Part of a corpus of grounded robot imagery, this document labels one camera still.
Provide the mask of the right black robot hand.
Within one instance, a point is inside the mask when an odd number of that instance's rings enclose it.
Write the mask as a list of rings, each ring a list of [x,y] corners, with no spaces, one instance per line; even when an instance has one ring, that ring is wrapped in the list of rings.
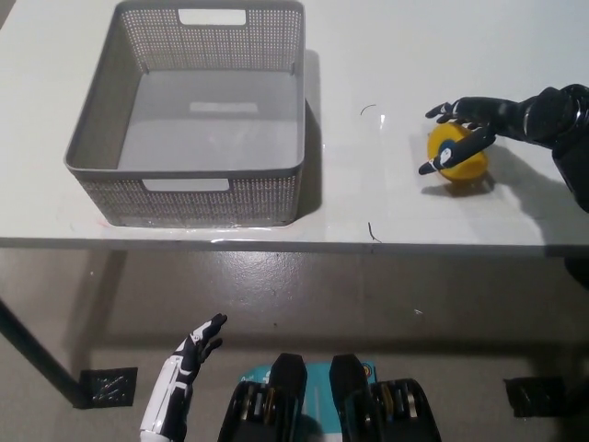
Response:
[[[525,141],[524,114],[522,102],[496,98],[464,97],[435,106],[425,113],[427,119],[455,123],[470,133],[423,163],[418,173],[428,175],[457,166],[492,145],[497,136]]]

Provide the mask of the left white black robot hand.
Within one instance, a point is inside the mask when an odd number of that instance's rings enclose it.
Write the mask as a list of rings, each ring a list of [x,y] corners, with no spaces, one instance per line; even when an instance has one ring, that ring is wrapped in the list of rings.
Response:
[[[191,407],[193,382],[201,365],[223,340],[217,336],[227,321],[218,313],[191,331],[163,364],[140,425],[145,441],[183,441]]]

